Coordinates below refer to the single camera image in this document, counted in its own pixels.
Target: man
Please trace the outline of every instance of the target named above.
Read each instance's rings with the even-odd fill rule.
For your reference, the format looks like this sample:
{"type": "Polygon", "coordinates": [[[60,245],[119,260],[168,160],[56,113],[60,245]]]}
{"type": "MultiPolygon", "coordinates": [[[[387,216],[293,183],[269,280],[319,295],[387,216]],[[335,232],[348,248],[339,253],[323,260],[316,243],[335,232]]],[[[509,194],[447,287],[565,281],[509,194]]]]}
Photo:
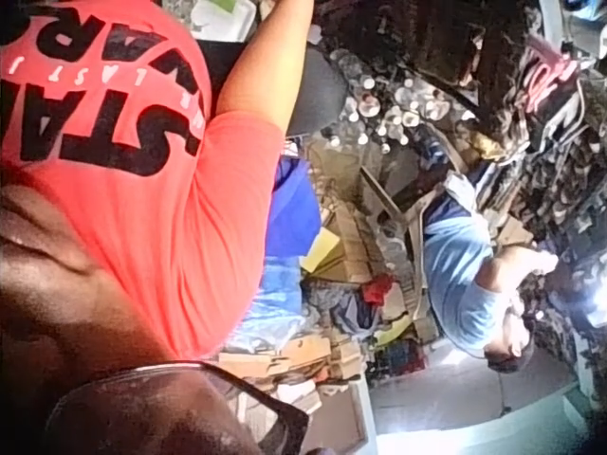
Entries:
{"type": "MultiPolygon", "coordinates": [[[[482,169],[473,173],[472,182],[482,169]]],[[[493,254],[470,181],[449,173],[445,188],[424,214],[424,268],[432,309],[456,347],[484,355],[499,373],[514,373],[533,353],[517,287],[529,273],[553,271],[558,258],[523,246],[493,254]]]]}
{"type": "Polygon", "coordinates": [[[259,285],[314,2],[277,3],[216,102],[189,31],[127,3],[33,6],[3,26],[1,165],[66,216],[171,355],[198,359],[259,285]]]}
{"type": "Polygon", "coordinates": [[[280,428],[254,440],[225,395],[252,386],[167,364],[175,356],[52,204],[17,185],[0,200],[3,453],[299,453],[303,412],[258,391],[249,402],[277,410],[280,428]]]}

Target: dark hair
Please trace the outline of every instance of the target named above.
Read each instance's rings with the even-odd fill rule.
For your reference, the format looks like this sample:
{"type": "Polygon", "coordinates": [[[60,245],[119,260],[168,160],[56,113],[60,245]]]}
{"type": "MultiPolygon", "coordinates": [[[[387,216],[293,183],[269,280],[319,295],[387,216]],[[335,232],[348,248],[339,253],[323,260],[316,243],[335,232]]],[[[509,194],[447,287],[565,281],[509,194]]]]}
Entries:
{"type": "Polygon", "coordinates": [[[535,316],[523,316],[524,327],[529,331],[529,343],[521,351],[521,356],[513,355],[507,359],[501,356],[486,355],[487,366],[497,373],[516,373],[529,364],[535,352],[533,333],[535,332],[535,316]]]}
{"type": "Polygon", "coordinates": [[[534,351],[535,343],[533,342],[533,339],[530,339],[529,344],[521,351],[520,357],[513,355],[506,360],[494,360],[487,357],[487,366],[497,373],[516,373],[529,364],[534,351]]]}

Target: light blue shirt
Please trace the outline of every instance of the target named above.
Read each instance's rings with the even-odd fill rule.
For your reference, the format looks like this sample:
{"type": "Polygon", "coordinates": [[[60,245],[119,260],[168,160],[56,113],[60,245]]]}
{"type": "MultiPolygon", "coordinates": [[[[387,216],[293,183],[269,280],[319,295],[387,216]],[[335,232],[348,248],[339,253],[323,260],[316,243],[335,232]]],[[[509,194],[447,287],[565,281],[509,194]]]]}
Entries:
{"type": "Polygon", "coordinates": [[[473,217],[427,226],[424,270],[430,302],[447,336],[460,348],[482,349],[501,326],[508,305],[504,294],[474,282],[481,264],[493,256],[487,225],[473,217]]]}

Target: plastic bag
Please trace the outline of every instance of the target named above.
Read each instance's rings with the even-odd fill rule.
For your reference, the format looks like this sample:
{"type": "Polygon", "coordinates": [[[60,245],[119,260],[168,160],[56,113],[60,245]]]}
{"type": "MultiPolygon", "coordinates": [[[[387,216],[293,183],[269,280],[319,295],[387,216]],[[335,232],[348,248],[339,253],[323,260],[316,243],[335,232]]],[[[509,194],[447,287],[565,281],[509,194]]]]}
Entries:
{"type": "Polygon", "coordinates": [[[257,294],[226,348],[250,353],[283,349],[305,323],[300,280],[298,257],[266,257],[257,294]]]}

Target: red t-shirt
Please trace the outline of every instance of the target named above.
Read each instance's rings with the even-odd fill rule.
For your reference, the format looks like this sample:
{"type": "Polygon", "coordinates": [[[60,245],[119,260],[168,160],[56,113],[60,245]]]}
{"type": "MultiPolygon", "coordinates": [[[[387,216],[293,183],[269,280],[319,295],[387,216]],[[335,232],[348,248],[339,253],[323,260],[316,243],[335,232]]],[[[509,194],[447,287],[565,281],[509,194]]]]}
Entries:
{"type": "Polygon", "coordinates": [[[179,358],[212,353],[259,285],[283,134],[210,118],[200,49],[150,1],[28,16],[1,43],[3,168],[63,210],[179,358]]]}

